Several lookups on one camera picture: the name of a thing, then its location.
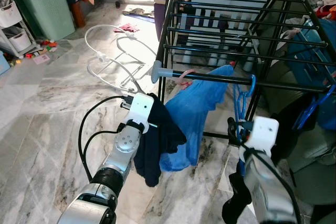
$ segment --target laundry basket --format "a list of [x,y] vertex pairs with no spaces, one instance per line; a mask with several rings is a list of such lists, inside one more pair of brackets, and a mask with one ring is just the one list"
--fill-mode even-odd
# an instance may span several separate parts
[[21,0],[47,39],[60,40],[75,31],[66,0]]

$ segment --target marble floor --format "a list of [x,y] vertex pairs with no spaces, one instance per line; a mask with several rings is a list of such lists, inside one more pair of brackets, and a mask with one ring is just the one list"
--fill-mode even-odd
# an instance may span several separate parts
[[[132,23],[140,29],[137,38],[154,51],[158,46],[155,25],[123,16],[124,8],[98,6],[88,15],[84,28],[58,41],[58,49],[49,53],[50,61],[36,65],[24,59],[0,75],[0,223],[57,223],[88,182],[77,150],[80,122],[95,103],[119,92],[87,73],[86,61],[94,53],[86,46],[84,33],[96,24]],[[115,57],[118,36],[109,28],[99,28],[88,38],[95,48]],[[146,49],[124,43],[136,55],[141,52],[146,63],[154,61]],[[119,74],[120,69],[113,68],[106,78],[117,79]],[[158,90],[149,76],[140,84],[146,92]],[[174,80],[169,80],[166,90],[168,99],[177,92]],[[207,130],[226,131],[226,120],[234,115],[232,86],[225,99],[209,114]],[[119,105],[120,101],[112,101],[96,109],[86,121],[83,141],[96,131],[115,130],[127,113]],[[257,114],[267,111],[258,108]],[[110,135],[95,138],[87,154],[91,173],[112,146]],[[118,199],[117,223],[224,223],[222,205],[233,194],[228,175],[237,161],[237,148],[224,140],[205,138],[196,167],[164,173],[154,188],[146,186],[132,168]],[[257,223],[252,207],[244,210],[238,223]]]

